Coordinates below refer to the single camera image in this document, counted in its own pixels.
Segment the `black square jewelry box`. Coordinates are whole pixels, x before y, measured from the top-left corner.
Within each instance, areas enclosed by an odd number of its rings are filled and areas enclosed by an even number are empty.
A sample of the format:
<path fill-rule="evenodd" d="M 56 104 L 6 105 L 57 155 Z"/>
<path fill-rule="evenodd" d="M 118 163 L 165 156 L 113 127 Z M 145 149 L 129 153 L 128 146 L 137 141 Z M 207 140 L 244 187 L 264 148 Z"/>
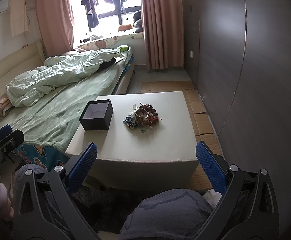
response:
<path fill-rule="evenodd" d="M 105 131 L 110 127 L 112 114 L 110 99 L 89 101 L 79 121 L 85 131 Z"/>

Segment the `pink pillow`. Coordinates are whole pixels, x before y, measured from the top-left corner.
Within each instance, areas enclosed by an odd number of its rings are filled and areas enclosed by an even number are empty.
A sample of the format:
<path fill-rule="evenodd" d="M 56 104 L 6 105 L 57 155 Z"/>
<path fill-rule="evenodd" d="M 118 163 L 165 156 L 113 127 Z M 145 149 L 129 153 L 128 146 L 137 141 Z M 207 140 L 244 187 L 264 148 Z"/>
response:
<path fill-rule="evenodd" d="M 10 110 L 13 109 L 13 105 L 10 102 L 6 94 L 0 97 L 0 116 L 5 117 Z"/>

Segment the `person's knee in grey trousers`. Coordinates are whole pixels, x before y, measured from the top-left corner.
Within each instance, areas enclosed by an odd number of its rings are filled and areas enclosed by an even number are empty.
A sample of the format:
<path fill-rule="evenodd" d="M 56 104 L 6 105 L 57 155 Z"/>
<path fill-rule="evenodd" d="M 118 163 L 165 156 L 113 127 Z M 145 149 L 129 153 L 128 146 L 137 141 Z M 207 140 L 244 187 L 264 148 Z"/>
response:
<path fill-rule="evenodd" d="M 213 213 L 222 195 L 173 189 L 140 202 L 128 215 L 120 239 L 192 239 Z"/>

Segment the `light green crumpled duvet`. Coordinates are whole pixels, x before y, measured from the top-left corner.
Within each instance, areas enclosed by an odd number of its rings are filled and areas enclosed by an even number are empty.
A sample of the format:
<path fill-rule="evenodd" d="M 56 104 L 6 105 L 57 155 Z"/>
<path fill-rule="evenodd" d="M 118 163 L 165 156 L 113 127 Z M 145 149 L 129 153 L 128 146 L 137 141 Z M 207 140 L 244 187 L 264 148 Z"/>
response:
<path fill-rule="evenodd" d="M 28 70 L 6 85 L 14 107 L 30 107 L 58 87 L 79 82 L 100 69 L 102 63 L 122 61 L 128 54 L 118 49 L 84 51 L 72 56 L 51 56 L 42 66 Z"/>

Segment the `flattened cardboard sheets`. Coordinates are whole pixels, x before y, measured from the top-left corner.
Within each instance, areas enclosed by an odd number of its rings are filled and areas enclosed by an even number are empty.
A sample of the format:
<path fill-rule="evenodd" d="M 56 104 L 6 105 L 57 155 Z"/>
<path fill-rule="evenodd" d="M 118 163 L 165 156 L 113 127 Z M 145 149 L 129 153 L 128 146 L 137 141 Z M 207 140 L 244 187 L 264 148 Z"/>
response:
<path fill-rule="evenodd" d="M 141 93 L 173 91 L 183 92 L 197 142 L 204 141 L 214 154 L 221 155 L 222 149 L 213 131 L 209 115 L 191 81 L 144 82 L 141 85 Z"/>

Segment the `pink hanging towel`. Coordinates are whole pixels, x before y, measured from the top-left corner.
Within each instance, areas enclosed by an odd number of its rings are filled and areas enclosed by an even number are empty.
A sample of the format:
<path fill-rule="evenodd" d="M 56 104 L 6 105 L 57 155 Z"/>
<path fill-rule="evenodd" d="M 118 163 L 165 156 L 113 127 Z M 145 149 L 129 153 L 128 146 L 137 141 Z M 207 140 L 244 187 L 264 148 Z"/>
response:
<path fill-rule="evenodd" d="M 9 0 L 10 32 L 12 37 L 28 35 L 26 0 Z"/>

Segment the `black garment on bed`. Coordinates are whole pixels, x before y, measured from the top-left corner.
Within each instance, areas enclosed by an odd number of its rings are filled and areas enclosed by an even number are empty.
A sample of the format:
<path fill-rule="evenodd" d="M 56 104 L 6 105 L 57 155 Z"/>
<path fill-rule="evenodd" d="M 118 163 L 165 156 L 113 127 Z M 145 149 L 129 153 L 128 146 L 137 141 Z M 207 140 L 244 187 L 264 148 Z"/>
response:
<path fill-rule="evenodd" d="M 116 58 L 113 57 L 110 61 L 101 63 L 99 68 L 102 69 L 102 70 L 104 70 L 104 69 L 110 68 L 115 63 L 116 63 Z"/>

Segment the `white low table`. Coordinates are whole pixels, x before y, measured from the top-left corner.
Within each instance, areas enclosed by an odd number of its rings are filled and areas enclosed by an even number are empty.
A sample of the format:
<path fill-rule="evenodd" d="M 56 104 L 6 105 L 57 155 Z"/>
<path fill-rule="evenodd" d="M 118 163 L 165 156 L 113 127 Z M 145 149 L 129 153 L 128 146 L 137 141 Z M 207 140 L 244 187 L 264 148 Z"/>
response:
<path fill-rule="evenodd" d="M 65 154 L 78 155 L 89 142 L 97 145 L 97 159 L 88 175 L 107 187 L 157 191 L 185 188 L 198 166 L 196 137 L 181 91 L 105 95 L 113 115 L 107 131 L 85 131 L 79 126 Z M 149 103 L 160 121 L 129 129 L 123 119 L 133 105 Z"/>

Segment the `green tissue pack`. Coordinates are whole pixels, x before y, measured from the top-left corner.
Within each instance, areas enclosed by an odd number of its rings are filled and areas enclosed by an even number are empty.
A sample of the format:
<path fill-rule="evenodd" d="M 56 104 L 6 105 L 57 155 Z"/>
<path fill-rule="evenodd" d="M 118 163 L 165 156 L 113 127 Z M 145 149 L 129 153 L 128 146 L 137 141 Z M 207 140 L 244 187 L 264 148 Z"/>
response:
<path fill-rule="evenodd" d="M 129 51 L 129 49 L 130 49 L 130 46 L 128 44 L 120 45 L 117 47 L 117 50 L 120 53 L 125 52 L 125 51 Z"/>

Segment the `pink left curtain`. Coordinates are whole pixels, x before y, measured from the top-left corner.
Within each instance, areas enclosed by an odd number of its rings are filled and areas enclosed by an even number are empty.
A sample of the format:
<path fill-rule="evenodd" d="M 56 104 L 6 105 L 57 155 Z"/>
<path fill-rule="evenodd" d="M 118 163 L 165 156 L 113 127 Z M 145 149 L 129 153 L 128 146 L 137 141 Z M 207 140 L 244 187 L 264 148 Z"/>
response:
<path fill-rule="evenodd" d="M 69 0 L 35 0 L 37 21 L 46 52 L 61 55 L 73 49 L 74 17 Z"/>

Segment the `pink curtain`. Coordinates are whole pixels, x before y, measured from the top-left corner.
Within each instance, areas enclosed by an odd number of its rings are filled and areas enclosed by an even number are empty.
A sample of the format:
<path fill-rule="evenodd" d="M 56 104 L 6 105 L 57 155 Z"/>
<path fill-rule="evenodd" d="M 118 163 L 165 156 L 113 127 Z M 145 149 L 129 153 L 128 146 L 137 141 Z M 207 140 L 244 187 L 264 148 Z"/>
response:
<path fill-rule="evenodd" d="M 163 70 L 184 65 L 181 0 L 142 0 L 146 65 Z"/>
<path fill-rule="evenodd" d="M 69 0 L 35 0 L 37 21 L 46 52 L 61 55 L 73 49 L 74 17 Z"/>

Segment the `orange plush on sill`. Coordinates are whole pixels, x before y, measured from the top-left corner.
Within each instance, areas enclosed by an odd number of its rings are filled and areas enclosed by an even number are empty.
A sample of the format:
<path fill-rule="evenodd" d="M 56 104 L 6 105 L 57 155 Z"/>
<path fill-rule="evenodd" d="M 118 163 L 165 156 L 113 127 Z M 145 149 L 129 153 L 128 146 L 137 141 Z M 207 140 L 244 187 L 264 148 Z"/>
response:
<path fill-rule="evenodd" d="M 130 30 L 132 28 L 133 28 L 132 24 L 121 24 L 117 30 L 118 31 L 127 31 L 127 30 Z"/>

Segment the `dark wardrobe doors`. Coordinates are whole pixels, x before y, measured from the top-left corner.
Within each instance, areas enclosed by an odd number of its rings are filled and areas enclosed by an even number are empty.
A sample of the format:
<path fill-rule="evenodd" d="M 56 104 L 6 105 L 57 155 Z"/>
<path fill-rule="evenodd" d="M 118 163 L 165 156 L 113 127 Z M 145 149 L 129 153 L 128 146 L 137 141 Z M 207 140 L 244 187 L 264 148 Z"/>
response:
<path fill-rule="evenodd" d="M 268 170 L 291 225 L 291 0 L 183 0 L 185 70 L 228 163 Z"/>

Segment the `dark cushions on sill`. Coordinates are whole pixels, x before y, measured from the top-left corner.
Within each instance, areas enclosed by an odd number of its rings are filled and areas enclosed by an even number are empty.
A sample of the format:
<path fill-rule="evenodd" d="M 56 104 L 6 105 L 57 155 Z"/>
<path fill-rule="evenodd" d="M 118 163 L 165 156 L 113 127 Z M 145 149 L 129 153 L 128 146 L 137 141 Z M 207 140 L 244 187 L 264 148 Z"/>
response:
<path fill-rule="evenodd" d="M 142 11 L 141 10 L 134 13 L 133 26 L 135 27 L 135 33 L 142 33 L 143 32 Z"/>

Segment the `pink right curtain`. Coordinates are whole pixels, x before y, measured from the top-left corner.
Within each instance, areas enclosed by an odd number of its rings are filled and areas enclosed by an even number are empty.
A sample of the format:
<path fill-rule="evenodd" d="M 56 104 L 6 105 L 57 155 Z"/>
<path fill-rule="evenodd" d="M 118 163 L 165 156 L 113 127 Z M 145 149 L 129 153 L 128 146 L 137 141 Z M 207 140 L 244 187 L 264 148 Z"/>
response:
<path fill-rule="evenodd" d="M 181 0 L 142 0 L 146 65 L 163 70 L 184 65 Z"/>

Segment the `green bed with cream frame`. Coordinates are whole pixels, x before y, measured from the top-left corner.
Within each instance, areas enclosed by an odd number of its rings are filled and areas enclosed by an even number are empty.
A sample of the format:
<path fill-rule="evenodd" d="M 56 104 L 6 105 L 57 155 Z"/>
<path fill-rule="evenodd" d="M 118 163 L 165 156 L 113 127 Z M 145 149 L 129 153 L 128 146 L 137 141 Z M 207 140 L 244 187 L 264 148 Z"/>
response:
<path fill-rule="evenodd" d="M 0 116 L 0 128 L 10 125 L 24 134 L 24 142 L 14 153 L 27 163 L 47 170 L 64 165 L 68 160 L 65 151 L 79 127 L 86 104 L 98 96 L 116 92 L 127 79 L 133 62 L 132 48 L 124 53 L 128 54 L 127 58 L 110 68 L 99 69 L 79 82 L 58 87 L 30 107 L 13 107 L 5 117 Z M 13 78 L 42 66 L 45 61 L 41 42 L 32 43 L 1 60 L 0 97 L 6 94 L 6 85 Z"/>

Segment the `white wall air conditioner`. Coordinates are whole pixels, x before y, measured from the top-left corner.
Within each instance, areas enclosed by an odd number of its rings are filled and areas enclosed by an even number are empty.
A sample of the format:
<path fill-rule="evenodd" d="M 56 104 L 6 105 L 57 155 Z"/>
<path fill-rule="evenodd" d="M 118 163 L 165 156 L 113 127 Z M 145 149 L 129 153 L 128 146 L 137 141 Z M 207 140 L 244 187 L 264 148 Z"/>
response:
<path fill-rule="evenodd" d="M 0 0 L 0 15 L 10 10 L 9 2 L 10 0 Z"/>

